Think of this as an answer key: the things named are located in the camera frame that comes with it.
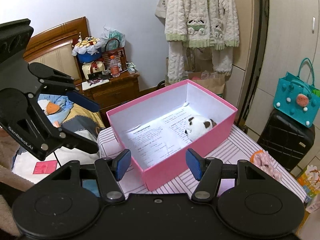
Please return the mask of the pink floral fabric scrunchie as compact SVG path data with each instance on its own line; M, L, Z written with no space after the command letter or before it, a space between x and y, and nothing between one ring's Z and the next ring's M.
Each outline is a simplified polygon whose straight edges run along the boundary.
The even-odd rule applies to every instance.
M250 157L250 162L253 163L256 167L260 168L266 174L271 176L278 182L281 182L282 173L278 172L271 163L270 155L265 150L259 150Z

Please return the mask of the duck plush toy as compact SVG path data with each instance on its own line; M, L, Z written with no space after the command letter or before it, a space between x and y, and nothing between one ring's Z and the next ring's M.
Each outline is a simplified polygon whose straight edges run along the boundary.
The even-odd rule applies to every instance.
M46 116L56 114L60 110L60 106L47 100L42 99L37 102Z

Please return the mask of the wooden bed headboard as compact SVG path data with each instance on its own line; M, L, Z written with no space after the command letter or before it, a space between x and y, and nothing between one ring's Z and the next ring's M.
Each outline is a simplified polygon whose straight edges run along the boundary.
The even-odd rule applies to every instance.
M72 50L79 38L88 36L85 17L68 21L33 36L23 58L28 63L42 63L71 76L78 86L83 82L84 75Z

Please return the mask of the blue flower bouquet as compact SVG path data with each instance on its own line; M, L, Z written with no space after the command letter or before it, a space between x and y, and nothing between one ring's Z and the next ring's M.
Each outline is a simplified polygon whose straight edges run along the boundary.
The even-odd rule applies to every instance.
M79 33L78 42L73 46L72 56L78 57L80 63L89 63L102 57L102 40L89 36L82 38Z

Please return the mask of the white panda plush toy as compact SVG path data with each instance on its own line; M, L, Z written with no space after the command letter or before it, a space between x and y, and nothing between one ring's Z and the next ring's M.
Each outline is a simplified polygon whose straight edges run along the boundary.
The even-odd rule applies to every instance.
M216 126L213 119L208 119L200 115L192 116L185 126L185 134L191 141L195 141L209 132Z

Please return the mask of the wooden nightstand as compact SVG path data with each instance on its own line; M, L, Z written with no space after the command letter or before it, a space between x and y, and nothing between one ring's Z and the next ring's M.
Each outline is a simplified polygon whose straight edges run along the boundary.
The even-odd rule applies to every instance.
M100 106L100 115L104 123L108 122L107 112L139 96L138 78L140 73L130 74L127 71L108 82L89 85L82 83L82 92Z

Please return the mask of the pink cardboard box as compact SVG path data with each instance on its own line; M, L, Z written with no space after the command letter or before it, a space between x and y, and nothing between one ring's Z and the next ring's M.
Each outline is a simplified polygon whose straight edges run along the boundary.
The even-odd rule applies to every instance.
M187 169L186 150L204 157L230 135L237 108L191 80L162 88L107 112L117 141L149 191Z

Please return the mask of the orange drink bottle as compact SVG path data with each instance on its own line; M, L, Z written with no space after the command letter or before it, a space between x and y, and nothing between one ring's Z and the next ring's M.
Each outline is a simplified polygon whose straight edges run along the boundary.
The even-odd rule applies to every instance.
M110 72L113 77L118 77L120 75L118 61L114 55L110 56Z

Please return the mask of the brown woven handbag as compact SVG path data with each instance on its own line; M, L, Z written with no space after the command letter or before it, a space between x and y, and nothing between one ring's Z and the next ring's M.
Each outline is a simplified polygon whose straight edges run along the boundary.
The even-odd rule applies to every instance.
M111 41L116 41L117 46L115 49L108 50L108 44ZM127 70L127 58L125 53L125 48L120 47L120 41L117 38L110 39L107 44L104 47L104 51L102 52L102 58L104 61L105 69L107 69L110 66L111 56L114 56L114 58L117 60L117 62L121 65L121 71Z

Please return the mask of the white plastic bag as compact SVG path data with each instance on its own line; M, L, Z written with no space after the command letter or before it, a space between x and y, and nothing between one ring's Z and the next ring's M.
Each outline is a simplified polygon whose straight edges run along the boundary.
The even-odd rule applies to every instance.
M125 42L126 42L125 34L117 31L116 29L113 29L113 28L110 28L110 27L104 25L103 32L102 32L101 38L100 38L102 43L105 45L112 38L116 38L119 40L120 47L125 46Z

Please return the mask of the black suitcase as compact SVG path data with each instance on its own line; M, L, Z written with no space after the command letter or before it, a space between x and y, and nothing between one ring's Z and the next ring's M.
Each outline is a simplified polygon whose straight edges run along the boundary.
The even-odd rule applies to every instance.
M315 135L314 126L306 127L274 109L258 144L283 168L292 171L312 148Z

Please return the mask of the teal tote bag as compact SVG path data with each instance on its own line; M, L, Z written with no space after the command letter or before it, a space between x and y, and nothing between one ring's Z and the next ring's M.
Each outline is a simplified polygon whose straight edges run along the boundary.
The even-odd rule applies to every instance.
M315 87L315 74L309 58L304 58L299 67L301 72L307 64L310 68L312 84L300 79L300 75L289 72L279 79L273 106L300 124L310 128L319 109L319 89Z

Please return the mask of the cream fleece pajama pants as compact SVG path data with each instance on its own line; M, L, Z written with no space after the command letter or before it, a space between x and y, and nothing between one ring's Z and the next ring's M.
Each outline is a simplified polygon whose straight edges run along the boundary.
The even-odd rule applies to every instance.
M213 72L230 76L233 65L233 47L223 50L211 48ZM169 42L169 58L167 77L170 84L183 80L184 77L184 48L182 42Z

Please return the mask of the cream fleece pajama jacket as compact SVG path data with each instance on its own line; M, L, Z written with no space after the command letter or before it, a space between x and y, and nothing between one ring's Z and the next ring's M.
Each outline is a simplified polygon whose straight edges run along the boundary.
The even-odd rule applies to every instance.
M239 21L234 0L168 0L165 38L189 48L238 47Z

